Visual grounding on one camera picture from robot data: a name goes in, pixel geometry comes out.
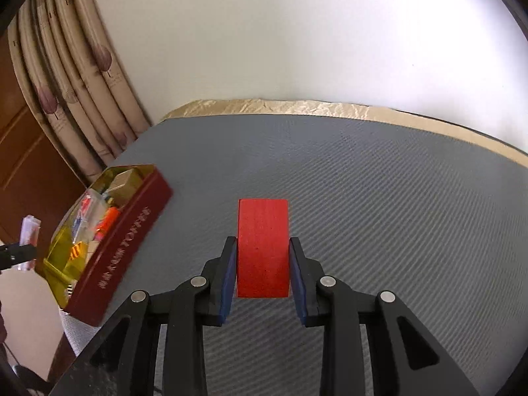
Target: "triangular cutout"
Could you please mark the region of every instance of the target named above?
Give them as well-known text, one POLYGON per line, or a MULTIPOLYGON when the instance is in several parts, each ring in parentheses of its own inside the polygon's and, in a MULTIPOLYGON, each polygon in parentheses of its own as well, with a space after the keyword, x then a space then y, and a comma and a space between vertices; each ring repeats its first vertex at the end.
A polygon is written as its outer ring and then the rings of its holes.
POLYGON ((90 359, 92 366, 103 367, 107 372, 117 371, 129 324, 130 318, 121 319, 90 359))
POLYGON ((398 327, 405 346, 407 361, 412 370, 416 371, 438 363, 438 355, 405 317, 398 317, 398 327))

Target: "brown wooden door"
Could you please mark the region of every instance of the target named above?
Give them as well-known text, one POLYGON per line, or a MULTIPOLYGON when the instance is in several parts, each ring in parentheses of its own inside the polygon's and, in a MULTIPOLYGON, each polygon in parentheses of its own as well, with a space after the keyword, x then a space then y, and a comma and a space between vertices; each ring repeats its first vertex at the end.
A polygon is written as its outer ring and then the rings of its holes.
POLYGON ((83 190, 27 107, 4 34, 0 38, 0 240, 17 242, 22 219, 32 214, 42 221, 38 251, 43 258, 55 228, 83 190))

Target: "curtain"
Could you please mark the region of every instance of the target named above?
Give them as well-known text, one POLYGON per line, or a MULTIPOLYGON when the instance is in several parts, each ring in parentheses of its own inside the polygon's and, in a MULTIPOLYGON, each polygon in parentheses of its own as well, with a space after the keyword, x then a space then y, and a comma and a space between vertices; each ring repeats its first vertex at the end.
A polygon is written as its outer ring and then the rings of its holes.
POLYGON ((150 123, 94 0, 26 0, 8 35, 28 107, 77 176, 95 180, 150 123))

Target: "open box filled with items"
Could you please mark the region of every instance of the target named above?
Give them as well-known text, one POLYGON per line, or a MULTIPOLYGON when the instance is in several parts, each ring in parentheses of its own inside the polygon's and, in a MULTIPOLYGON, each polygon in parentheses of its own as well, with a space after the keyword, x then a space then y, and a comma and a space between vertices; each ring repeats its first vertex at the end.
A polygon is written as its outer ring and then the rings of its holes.
POLYGON ((172 190, 154 165, 107 168, 57 228, 43 269, 59 306, 100 324, 172 190))

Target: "white wall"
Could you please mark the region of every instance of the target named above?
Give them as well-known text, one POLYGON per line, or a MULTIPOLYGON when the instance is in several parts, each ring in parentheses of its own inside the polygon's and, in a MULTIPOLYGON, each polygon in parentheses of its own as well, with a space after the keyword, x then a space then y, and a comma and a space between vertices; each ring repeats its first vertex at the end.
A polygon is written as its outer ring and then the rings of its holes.
POLYGON ((22 365, 48 378, 64 333, 48 284, 33 271, 8 269, 0 275, 0 301, 7 345, 22 365))
POLYGON ((500 0, 97 0, 154 120, 195 99, 345 101, 528 151, 528 43, 500 0))

